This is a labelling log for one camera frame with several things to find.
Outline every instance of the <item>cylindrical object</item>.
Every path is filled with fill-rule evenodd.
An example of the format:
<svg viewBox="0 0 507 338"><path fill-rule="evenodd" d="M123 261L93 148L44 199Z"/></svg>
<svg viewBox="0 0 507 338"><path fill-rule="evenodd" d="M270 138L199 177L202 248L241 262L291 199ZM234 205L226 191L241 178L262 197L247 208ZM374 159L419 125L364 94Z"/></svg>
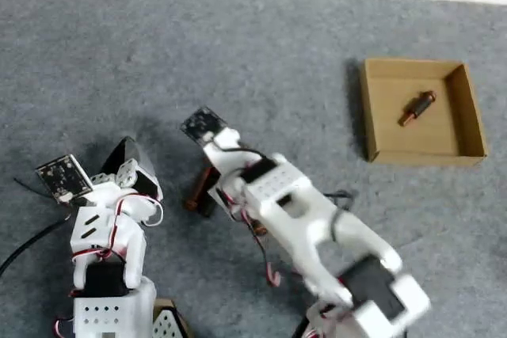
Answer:
<svg viewBox="0 0 507 338"><path fill-rule="evenodd" d="M400 124L405 127L411 120L417 119L435 100L434 91L426 91L421 94L400 119Z"/></svg>

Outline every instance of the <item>open box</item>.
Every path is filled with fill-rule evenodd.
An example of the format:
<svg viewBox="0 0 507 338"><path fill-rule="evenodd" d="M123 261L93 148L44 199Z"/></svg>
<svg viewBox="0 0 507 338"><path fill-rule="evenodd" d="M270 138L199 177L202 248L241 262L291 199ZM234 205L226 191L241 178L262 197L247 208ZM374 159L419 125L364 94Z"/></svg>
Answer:
<svg viewBox="0 0 507 338"><path fill-rule="evenodd" d="M480 112L465 64L366 59L361 90L368 160L409 165L464 165L487 155ZM402 127L405 107L425 91L436 101Z"/></svg>

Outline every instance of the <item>wire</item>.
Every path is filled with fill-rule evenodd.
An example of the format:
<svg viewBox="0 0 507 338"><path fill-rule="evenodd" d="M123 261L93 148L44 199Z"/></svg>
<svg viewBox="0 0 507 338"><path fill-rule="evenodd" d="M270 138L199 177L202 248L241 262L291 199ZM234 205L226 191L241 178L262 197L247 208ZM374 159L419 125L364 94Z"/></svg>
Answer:
<svg viewBox="0 0 507 338"><path fill-rule="evenodd" d="M52 196L50 196L49 194L46 194L46 193L43 193L43 192L39 192L38 190L32 188L31 186L28 186L27 184L25 184L23 181L21 181L19 178L16 178L16 177L13 177L13 181L20 185L21 187L25 188L26 190L32 192L32 193L35 193L35 194L38 194L39 196L41 197L44 197L44 198L53 198Z"/></svg>
<svg viewBox="0 0 507 338"><path fill-rule="evenodd" d="M268 256L266 254L266 250L264 246L262 245L261 240L257 237L255 234L254 228L252 227L252 224L250 223L250 220L248 218L248 215L246 215L246 210L241 210L241 216L243 219L243 222L248 226L248 230L252 233L253 239L257 242L257 245L262 251L262 256L264 257L264 263L266 266L266 279L268 280L268 284L272 287L279 287L281 282L281 277L279 272L273 272L273 269L271 267L271 263L268 261Z"/></svg>
<svg viewBox="0 0 507 338"><path fill-rule="evenodd" d="M65 321L69 322L74 320L74 317L71 318L56 318L55 323L53 325L53 335L57 338L65 338L62 333L60 332L60 322Z"/></svg>
<svg viewBox="0 0 507 338"><path fill-rule="evenodd" d="M259 156L261 156L261 158L267 158L265 154L263 154L262 152L258 151L258 150L253 150L251 148L245 148L243 146L239 146L237 148L222 148L221 146L219 146L215 140L213 140L213 144L215 144L215 146L221 150L222 152L250 152L252 154L258 154Z"/></svg>
<svg viewBox="0 0 507 338"><path fill-rule="evenodd" d="M13 253L10 254L10 256L0 265L0 277L2 277L3 272L6 271L6 269L12 264L14 260L18 256L20 256L28 247L33 245L36 241L39 241L41 238L45 237L52 231L58 229L61 225L63 225L66 221L69 220L71 217L71 213L69 213L65 218L60 219L59 221L56 221L55 223L49 225L45 229L41 230L39 233L28 239L25 243L20 245Z"/></svg>
<svg viewBox="0 0 507 338"><path fill-rule="evenodd" d="M341 208L345 211L350 211L354 204L354 201L356 200L357 194L355 192L348 192L346 190L337 190L334 193L324 193L324 196L331 199L336 206L339 206L339 199L347 199L347 202L345 205L341 206Z"/></svg>
<svg viewBox="0 0 507 338"><path fill-rule="evenodd" d="M162 221L164 220L164 208L162 207L162 204L159 201L157 201L155 198L151 198L149 196L144 196L144 195L140 195L140 194L138 196L143 197L144 199L147 199L148 201L152 202L160 210L160 218L158 219L157 222L155 222L155 223L142 222L142 224L145 227L156 227L156 226L160 225L162 223Z"/></svg>

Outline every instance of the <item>black cable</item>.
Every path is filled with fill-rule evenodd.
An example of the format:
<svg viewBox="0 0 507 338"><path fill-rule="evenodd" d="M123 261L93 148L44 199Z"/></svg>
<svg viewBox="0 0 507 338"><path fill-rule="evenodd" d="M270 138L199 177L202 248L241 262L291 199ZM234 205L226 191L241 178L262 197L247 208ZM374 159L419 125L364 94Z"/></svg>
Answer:
<svg viewBox="0 0 507 338"><path fill-rule="evenodd" d="M26 190L32 192L32 193L35 193L35 194L38 194L39 196L41 197L44 197L44 198L51 198L53 199L52 196L50 196L49 194L46 194L46 193L43 193L43 192L39 192L38 190L28 186L27 184L25 184L23 181L19 180L18 178L16 177L13 177L13 180L16 184L19 184L20 186L22 186L23 188L25 188Z"/></svg>
<svg viewBox="0 0 507 338"><path fill-rule="evenodd" d="M214 142L214 144L222 152L250 152L252 154L258 154L259 156L261 156L261 158L266 158L265 154L263 154L262 152L260 152L258 150L253 150L251 148L245 148L243 146L239 146L237 148L222 148L216 142Z"/></svg>
<svg viewBox="0 0 507 338"><path fill-rule="evenodd" d="M55 223L49 225L44 230L41 230L38 234L34 235L30 239L28 239L25 243L20 245L16 251L10 254L10 256L0 265L0 278L3 275L3 272L6 271L6 269L12 264L13 261L16 260L18 256L20 256L27 248L29 248L31 245L33 245L36 241L39 241L41 238L45 237L52 231L58 229L61 225L63 225L66 221L69 220L71 217L71 214L69 214L67 217L60 219L59 221L56 221Z"/></svg>
<svg viewBox="0 0 507 338"><path fill-rule="evenodd" d="M347 199L345 205L341 206L341 208L345 211L350 211L354 204L354 201L356 200L356 193L348 192L346 190L337 190L334 193L324 193L324 196L331 199L336 206L339 206L339 199Z"/></svg>

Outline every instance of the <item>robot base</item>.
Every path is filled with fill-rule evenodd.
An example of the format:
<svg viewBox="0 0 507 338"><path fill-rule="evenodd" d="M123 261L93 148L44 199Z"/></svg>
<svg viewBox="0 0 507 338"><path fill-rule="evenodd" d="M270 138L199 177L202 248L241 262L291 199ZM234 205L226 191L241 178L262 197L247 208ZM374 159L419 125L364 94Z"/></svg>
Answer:
<svg viewBox="0 0 507 338"><path fill-rule="evenodd" d="M115 338L151 336L154 284L147 277L123 297L75 298L75 338L102 338L110 332Z"/></svg>

